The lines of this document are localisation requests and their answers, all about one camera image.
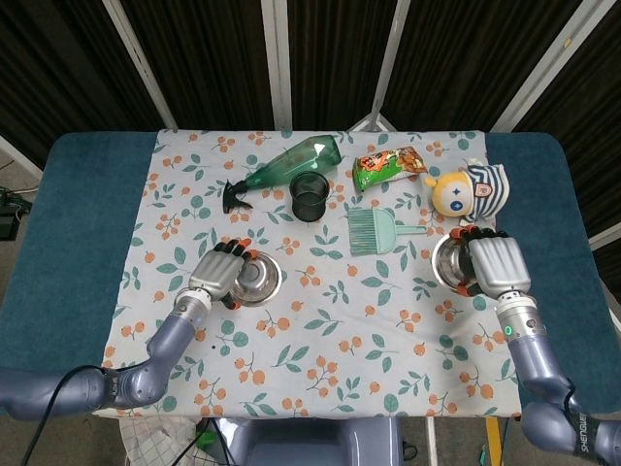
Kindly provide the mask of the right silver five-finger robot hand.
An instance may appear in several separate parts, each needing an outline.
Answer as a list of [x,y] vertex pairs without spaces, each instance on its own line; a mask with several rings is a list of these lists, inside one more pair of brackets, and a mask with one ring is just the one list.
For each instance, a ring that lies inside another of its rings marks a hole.
[[521,249],[505,231],[468,225],[452,229],[449,238],[458,247],[463,275],[456,286],[458,294],[499,299],[510,292],[530,290],[531,277]]

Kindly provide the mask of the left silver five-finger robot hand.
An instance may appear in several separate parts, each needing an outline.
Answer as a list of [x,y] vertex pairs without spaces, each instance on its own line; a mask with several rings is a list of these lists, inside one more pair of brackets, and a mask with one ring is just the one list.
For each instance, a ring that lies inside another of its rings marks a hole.
[[239,309],[231,290],[243,267],[256,256],[257,251],[248,249],[243,241],[220,242],[201,258],[188,285],[205,290],[213,302],[220,301],[229,310]]

